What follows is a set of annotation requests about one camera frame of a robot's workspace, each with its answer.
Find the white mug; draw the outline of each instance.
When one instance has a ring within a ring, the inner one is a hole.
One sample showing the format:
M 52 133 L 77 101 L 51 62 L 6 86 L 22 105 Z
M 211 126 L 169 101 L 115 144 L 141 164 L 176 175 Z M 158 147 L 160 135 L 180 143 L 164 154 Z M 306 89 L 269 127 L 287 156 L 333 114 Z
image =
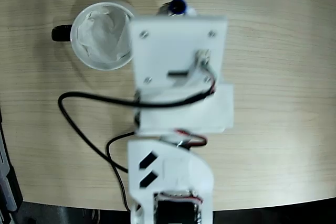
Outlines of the white mug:
M 99 61 L 92 60 L 83 45 L 77 42 L 77 31 L 78 26 L 83 22 L 86 16 L 92 12 L 93 10 L 97 10 L 98 7 L 102 6 L 112 6 L 115 8 L 119 8 L 125 12 L 129 19 L 132 19 L 136 15 L 136 11 L 130 4 L 123 1 L 111 1 L 111 2 L 99 2 L 93 5 L 86 7 L 82 10 L 76 17 L 75 21 L 73 21 L 72 25 L 60 25 L 56 26 L 51 31 L 51 38 L 53 41 L 57 42 L 65 42 L 70 41 L 72 45 L 72 49 L 76 54 L 77 58 L 81 60 L 85 65 L 90 68 L 98 69 L 98 70 L 113 70 L 121 68 L 131 61 L 132 55 L 131 52 L 121 57 L 119 60 L 111 62 L 111 63 L 103 63 Z

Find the tissue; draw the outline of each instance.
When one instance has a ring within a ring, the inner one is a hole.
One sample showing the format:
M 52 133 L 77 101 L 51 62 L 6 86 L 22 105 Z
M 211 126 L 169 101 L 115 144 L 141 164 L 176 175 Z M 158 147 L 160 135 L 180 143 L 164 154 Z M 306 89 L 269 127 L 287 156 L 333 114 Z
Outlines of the tissue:
M 77 39 L 94 61 L 111 63 L 130 52 L 126 29 L 129 18 L 115 7 L 90 12 L 78 26 Z

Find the white object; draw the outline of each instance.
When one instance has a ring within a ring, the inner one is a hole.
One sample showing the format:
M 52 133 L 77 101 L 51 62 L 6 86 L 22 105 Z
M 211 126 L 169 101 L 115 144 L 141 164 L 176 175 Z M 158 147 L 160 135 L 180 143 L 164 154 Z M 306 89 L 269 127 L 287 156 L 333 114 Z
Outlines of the white object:
M 137 134 L 169 134 L 176 128 L 220 133 L 233 126 L 233 86 L 221 76 L 227 21 L 225 17 L 154 16 L 130 22 L 136 88 L 142 102 L 184 100 L 208 90 L 208 74 L 195 65 L 200 54 L 216 76 L 214 95 L 178 108 L 141 109 Z M 187 71 L 184 78 L 169 72 Z
M 157 158 L 145 169 L 140 162 L 153 153 Z M 141 205 L 131 209 L 132 224 L 154 224 L 154 194 L 162 191 L 194 190 L 203 199 L 201 223 L 213 223 L 214 175 L 198 155 L 172 144 L 157 140 L 136 140 L 128 143 L 129 191 Z M 157 178 L 147 187 L 141 181 L 153 172 Z
M 93 10 L 78 27 L 78 42 L 92 60 L 115 62 L 130 52 L 128 22 L 126 13 L 119 8 L 104 6 Z
M 204 90 L 209 85 L 202 84 Z M 168 89 L 157 92 L 145 89 L 141 101 L 171 102 L 199 93 L 199 87 Z M 220 82 L 213 96 L 192 105 L 170 109 L 141 110 L 137 135 L 155 136 L 171 134 L 175 129 L 186 129 L 195 134 L 221 133 L 233 127 L 233 85 Z
M 106 15 L 106 13 L 109 14 L 110 20 L 102 16 Z M 92 19 L 89 20 L 88 17 L 90 17 L 90 15 L 91 17 L 93 15 L 93 19 L 98 22 L 94 24 Z M 128 20 L 134 16 L 134 8 L 122 1 L 101 2 L 85 8 L 76 17 L 70 33 L 71 45 L 76 56 L 84 64 L 98 70 L 113 70 L 126 65 L 132 59 L 132 55 L 129 52 L 130 42 L 128 40 L 127 29 L 121 29 L 118 26 L 127 27 Z M 113 28 L 110 30 L 100 29 L 100 32 L 93 32 L 91 35 L 86 34 L 83 36 L 83 34 L 79 34 L 79 31 L 93 31 L 93 27 L 95 26 L 102 28 L 106 23 L 111 25 L 111 21 L 113 25 L 116 26 L 115 30 L 113 30 Z M 109 32 L 113 31 L 115 32 L 114 35 L 111 35 L 111 33 L 110 36 L 108 36 L 110 43 L 105 45 L 104 49 L 102 49 L 102 47 L 98 48 L 103 46 L 105 42 L 108 42 L 105 41 L 106 36 Z M 95 36 L 95 40 L 88 42 L 90 36 Z

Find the wood grain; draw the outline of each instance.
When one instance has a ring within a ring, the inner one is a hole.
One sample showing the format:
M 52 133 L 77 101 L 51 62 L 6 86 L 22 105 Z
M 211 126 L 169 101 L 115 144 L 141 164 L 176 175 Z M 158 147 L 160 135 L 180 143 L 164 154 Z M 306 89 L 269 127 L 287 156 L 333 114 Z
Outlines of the wood grain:
M 108 166 L 57 107 L 65 91 L 132 98 L 132 66 L 84 66 L 51 29 L 108 0 L 0 0 L 0 104 L 10 158 L 25 201 L 123 209 Z M 169 0 L 124 0 L 154 14 Z M 197 150 L 216 179 L 215 209 L 293 204 L 336 196 L 336 2 L 187 0 L 201 14 L 226 15 L 224 78 L 235 84 L 235 127 Z M 132 111 L 65 102 L 102 148 L 132 128 Z M 112 155 L 126 165 L 126 141 Z M 127 184 L 127 177 L 122 176 Z

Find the black floor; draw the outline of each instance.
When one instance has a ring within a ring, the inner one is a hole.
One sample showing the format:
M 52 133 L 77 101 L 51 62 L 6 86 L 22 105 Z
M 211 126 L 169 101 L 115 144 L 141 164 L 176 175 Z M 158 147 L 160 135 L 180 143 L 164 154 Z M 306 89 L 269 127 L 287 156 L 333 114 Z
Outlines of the black floor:
M 99 211 L 101 224 L 129 224 L 125 211 Z M 98 211 L 24 202 L 14 214 L 17 224 L 97 224 Z M 282 207 L 216 211 L 214 224 L 336 223 L 336 198 Z

